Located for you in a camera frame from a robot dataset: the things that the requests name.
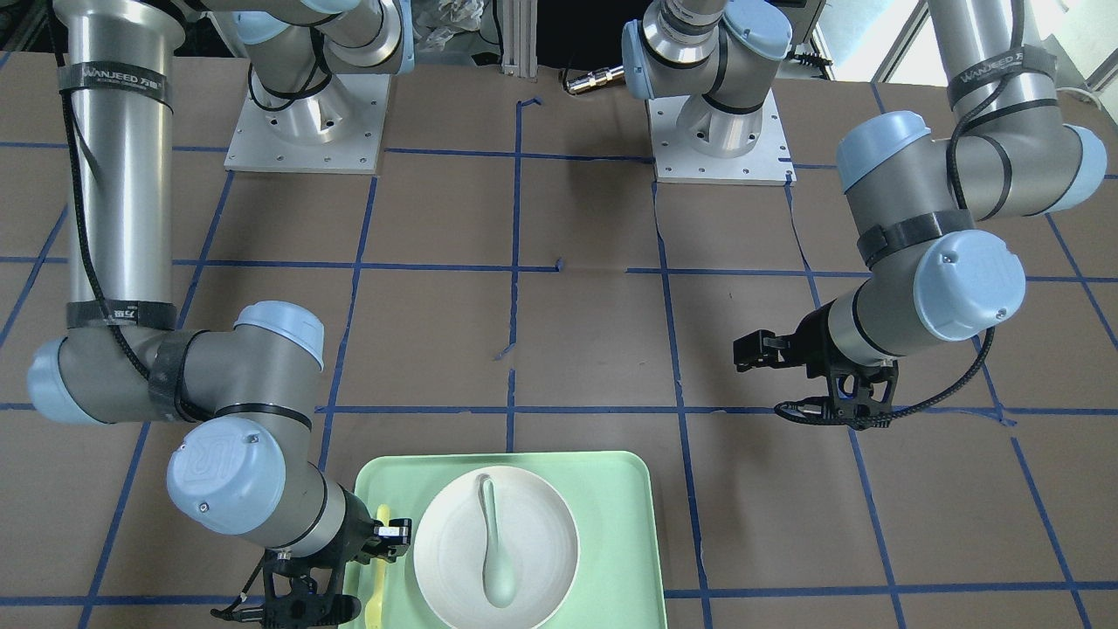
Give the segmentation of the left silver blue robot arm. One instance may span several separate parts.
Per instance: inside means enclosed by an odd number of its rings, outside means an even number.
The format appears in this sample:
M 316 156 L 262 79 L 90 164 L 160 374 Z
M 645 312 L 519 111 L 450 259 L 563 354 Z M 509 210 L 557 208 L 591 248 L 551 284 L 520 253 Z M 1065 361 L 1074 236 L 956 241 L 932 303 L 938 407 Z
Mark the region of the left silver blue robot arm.
M 1107 151 L 1062 120 L 1057 59 L 1025 1 L 930 1 L 956 124 L 883 113 L 836 147 L 869 279 L 789 335 L 735 340 L 737 370 L 804 366 L 827 392 L 775 406 L 799 425 L 885 427 L 951 397 L 978 373 L 994 328 L 1026 290 L 1018 255 L 983 220 L 1070 210 L 1095 194 Z M 762 139 L 765 102 L 792 49 L 766 1 L 654 1 L 626 23 L 620 59 L 639 101 L 682 97 L 682 146 L 737 164 Z

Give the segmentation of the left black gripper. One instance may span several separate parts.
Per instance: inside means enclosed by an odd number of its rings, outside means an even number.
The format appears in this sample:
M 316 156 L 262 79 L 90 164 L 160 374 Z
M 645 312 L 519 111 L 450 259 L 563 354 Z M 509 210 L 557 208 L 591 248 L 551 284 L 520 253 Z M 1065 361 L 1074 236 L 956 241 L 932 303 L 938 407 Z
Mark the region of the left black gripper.
M 806 315 L 793 335 L 759 328 L 735 339 L 732 363 L 739 373 L 754 368 L 806 366 L 807 377 L 823 377 L 834 363 L 874 366 L 874 347 L 859 330 L 851 301 L 831 301 Z M 861 425 L 855 403 L 833 397 L 808 397 L 776 406 L 779 418 L 797 425 Z

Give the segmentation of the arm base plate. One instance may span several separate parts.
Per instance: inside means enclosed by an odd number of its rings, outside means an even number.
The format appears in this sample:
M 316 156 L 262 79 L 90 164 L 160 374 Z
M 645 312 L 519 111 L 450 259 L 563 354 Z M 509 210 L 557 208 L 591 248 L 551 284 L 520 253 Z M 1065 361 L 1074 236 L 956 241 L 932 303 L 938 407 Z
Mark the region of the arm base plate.
M 701 95 L 647 101 L 659 183 L 794 184 L 788 141 L 773 92 L 743 115 L 711 107 Z
M 378 166 L 391 78 L 343 74 L 288 108 L 247 97 L 224 166 L 272 174 L 371 175 Z

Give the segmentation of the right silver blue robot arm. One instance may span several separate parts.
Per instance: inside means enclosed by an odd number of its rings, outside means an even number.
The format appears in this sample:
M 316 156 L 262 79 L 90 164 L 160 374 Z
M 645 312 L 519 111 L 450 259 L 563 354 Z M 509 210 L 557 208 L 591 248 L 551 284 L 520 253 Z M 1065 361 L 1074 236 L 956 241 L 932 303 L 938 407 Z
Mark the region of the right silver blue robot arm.
M 307 461 L 324 328 L 284 301 L 227 333 L 179 328 L 171 295 L 172 53 L 195 1 L 56 1 L 72 164 L 67 333 L 34 355 L 32 406 L 64 425 L 187 422 L 176 508 L 269 553 L 269 570 L 392 562 L 411 521 L 380 522 Z

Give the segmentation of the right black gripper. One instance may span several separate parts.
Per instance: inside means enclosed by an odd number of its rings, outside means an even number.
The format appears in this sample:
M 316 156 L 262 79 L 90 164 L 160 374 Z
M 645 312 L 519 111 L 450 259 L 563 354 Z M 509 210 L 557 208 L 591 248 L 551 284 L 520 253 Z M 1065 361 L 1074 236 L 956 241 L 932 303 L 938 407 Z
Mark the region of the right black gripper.
M 348 562 L 369 564 L 371 560 L 396 562 L 411 546 L 414 522 L 396 518 L 381 522 L 354 494 L 343 490 L 345 511 L 335 536 L 314 554 L 314 568 L 344 570 Z

